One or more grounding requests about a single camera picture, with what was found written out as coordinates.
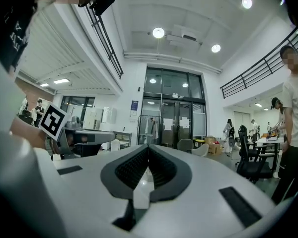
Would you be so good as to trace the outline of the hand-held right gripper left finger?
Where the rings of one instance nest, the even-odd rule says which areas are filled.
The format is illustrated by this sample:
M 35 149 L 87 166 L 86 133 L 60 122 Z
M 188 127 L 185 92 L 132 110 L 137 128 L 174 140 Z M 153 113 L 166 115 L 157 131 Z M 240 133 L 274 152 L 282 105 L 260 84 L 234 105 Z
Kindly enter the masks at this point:
M 45 238 L 147 238 L 148 225 L 122 229 L 132 215 L 133 203 L 114 197 L 101 181 L 101 171 L 120 157 L 145 150 L 145 146 L 86 158 L 52 162 L 47 151 L 36 148 L 41 187 L 52 211 L 43 201 L 40 234 Z

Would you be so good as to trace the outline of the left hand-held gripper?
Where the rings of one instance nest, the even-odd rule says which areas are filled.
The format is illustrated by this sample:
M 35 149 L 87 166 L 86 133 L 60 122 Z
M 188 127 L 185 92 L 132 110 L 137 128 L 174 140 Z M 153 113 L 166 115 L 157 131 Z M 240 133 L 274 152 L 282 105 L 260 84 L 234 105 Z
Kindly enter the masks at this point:
M 71 117 L 68 113 L 49 103 L 40 122 L 39 128 L 46 134 L 45 149 L 53 157 L 73 156 L 69 147 L 66 131 L 74 134 L 74 145 L 101 145 L 115 139 L 111 131 L 82 129 L 78 117 Z

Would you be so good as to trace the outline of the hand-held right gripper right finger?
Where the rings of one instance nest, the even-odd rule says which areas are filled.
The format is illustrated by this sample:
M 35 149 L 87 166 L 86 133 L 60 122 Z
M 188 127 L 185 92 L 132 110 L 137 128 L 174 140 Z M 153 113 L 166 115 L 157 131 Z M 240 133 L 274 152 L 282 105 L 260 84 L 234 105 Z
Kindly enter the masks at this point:
M 244 230 L 219 189 L 234 187 L 261 215 L 275 203 L 256 185 L 225 165 L 167 147 L 158 147 L 191 168 L 192 180 L 176 199 L 151 204 L 139 222 L 143 238 L 224 238 Z

